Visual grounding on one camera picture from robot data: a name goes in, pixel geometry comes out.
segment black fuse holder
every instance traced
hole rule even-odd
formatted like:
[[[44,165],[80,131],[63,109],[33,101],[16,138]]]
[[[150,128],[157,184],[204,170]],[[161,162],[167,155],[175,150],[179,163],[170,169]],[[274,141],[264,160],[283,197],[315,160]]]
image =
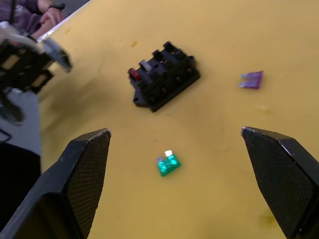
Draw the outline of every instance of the black fuse holder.
[[[195,58],[187,56],[169,41],[164,50],[153,52],[149,61],[141,61],[140,68],[131,68],[129,78],[135,88],[133,102],[156,112],[175,96],[200,78]]]

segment purple fuse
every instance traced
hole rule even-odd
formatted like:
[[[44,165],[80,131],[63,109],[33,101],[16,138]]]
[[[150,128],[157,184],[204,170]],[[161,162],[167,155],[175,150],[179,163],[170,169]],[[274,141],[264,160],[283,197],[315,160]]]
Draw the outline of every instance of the purple fuse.
[[[263,79],[263,71],[242,74],[241,78],[246,79],[246,81],[240,83],[239,87],[257,90],[260,88],[261,80]]]

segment black cable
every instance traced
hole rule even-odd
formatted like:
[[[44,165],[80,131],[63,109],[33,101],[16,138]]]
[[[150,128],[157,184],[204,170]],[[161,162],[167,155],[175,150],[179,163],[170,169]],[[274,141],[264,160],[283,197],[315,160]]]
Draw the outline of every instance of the black cable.
[[[0,132],[7,136],[7,139],[0,141],[0,144],[8,142],[12,139],[12,135],[0,128]]]
[[[12,25],[14,21],[14,11],[15,11],[15,0],[11,0],[11,13],[10,13],[10,19],[9,19],[10,25]]]

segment person's hand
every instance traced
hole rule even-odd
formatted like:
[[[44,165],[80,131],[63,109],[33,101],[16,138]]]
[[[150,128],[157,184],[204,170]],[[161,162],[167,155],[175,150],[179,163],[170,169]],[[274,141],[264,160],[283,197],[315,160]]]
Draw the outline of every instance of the person's hand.
[[[45,21],[47,21],[48,19],[50,19],[53,23],[54,26],[56,26],[57,24],[59,24],[61,21],[64,20],[64,15],[61,13],[61,11],[59,9],[50,7],[48,9],[48,11],[43,14],[40,23],[44,24]]]
[[[47,33],[49,30],[51,30],[54,27],[51,19],[47,19],[40,27],[38,31],[36,31],[34,34],[31,35],[31,37],[34,40],[37,40],[40,36]]]

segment green fuse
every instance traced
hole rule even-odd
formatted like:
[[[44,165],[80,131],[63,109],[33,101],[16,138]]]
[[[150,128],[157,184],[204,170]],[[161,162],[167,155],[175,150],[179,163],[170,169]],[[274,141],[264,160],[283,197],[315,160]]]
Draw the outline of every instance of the green fuse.
[[[180,167],[180,163],[176,156],[173,154],[171,150],[165,152],[166,159],[163,160],[162,157],[157,159],[158,168],[160,174],[164,177],[168,175],[170,172],[173,172],[175,169]]]

